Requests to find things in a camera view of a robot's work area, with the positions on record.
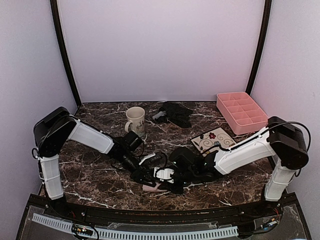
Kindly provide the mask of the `pink and white underwear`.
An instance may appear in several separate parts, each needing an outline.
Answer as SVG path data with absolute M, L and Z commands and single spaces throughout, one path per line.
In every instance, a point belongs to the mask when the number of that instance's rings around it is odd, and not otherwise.
M 167 192 L 167 189 L 161 189 L 162 184 L 161 183 L 156 183 L 155 186 L 148 186 L 148 185 L 143 185 L 142 190 L 145 192 L 151 192 L 151 193 L 163 193 Z

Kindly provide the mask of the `black striped underwear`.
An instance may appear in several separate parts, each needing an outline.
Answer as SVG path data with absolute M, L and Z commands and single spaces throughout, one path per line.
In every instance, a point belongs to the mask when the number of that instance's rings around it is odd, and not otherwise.
M 174 102 L 164 102 L 152 119 L 156 123 L 172 123 L 182 129 L 191 128 L 193 110 Z

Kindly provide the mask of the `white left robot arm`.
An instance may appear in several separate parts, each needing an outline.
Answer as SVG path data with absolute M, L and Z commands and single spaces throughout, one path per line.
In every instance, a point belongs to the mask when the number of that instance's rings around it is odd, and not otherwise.
M 60 153 L 67 142 L 75 142 L 118 161 L 129 171 L 130 178 L 139 184 L 156 186 L 153 171 L 144 167 L 133 152 L 143 143 L 133 131 L 114 137 L 83 122 L 61 106 L 38 121 L 33 127 L 35 148 L 33 157 L 38 160 L 39 175 L 51 203 L 51 210 L 60 218 L 67 218 L 70 206 L 64 197 L 60 174 Z

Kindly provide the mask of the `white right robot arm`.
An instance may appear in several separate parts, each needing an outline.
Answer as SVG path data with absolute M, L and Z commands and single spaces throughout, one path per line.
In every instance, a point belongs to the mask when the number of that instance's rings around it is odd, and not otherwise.
M 305 139 L 304 124 L 285 121 L 277 116 L 265 127 L 231 147 L 215 145 L 214 151 L 194 154 L 186 147 L 175 149 L 161 179 L 175 194 L 182 194 L 188 183 L 210 183 L 257 160 L 276 159 L 270 180 L 264 188 L 264 199 L 255 205 L 255 213 L 266 217 L 275 208 L 295 174 L 309 162 L 311 139 Z

